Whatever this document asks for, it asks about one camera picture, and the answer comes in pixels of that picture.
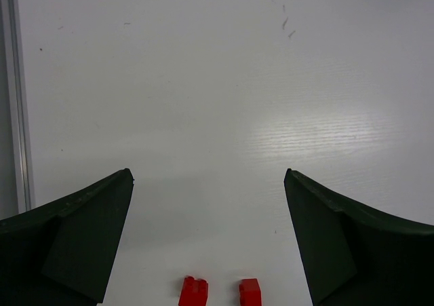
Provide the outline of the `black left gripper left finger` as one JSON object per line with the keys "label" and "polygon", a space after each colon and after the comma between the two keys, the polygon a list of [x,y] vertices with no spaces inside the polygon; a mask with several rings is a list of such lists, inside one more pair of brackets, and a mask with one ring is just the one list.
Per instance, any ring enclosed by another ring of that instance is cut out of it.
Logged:
{"label": "black left gripper left finger", "polygon": [[126,168],[1,220],[1,304],[101,304],[133,188]]}

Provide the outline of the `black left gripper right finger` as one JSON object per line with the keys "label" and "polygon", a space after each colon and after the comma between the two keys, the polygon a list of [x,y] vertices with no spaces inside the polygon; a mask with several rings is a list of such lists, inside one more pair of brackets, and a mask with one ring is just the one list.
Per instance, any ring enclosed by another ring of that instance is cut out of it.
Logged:
{"label": "black left gripper right finger", "polygon": [[432,305],[433,226],[289,169],[285,194],[314,305]]}

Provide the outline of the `small red lego brick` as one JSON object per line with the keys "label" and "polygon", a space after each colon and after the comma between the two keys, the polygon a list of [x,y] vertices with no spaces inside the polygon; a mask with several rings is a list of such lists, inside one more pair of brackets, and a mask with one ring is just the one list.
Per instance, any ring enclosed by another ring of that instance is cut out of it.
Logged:
{"label": "small red lego brick", "polygon": [[262,306],[262,293],[257,278],[240,281],[239,302],[241,306]]}

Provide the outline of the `long red lego brick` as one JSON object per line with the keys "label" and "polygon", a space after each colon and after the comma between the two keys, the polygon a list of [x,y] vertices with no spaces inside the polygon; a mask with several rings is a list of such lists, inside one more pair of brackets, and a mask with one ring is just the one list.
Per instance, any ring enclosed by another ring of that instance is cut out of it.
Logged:
{"label": "long red lego brick", "polygon": [[208,282],[186,276],[183,281],[179,306],[206,306],[208,300]]}

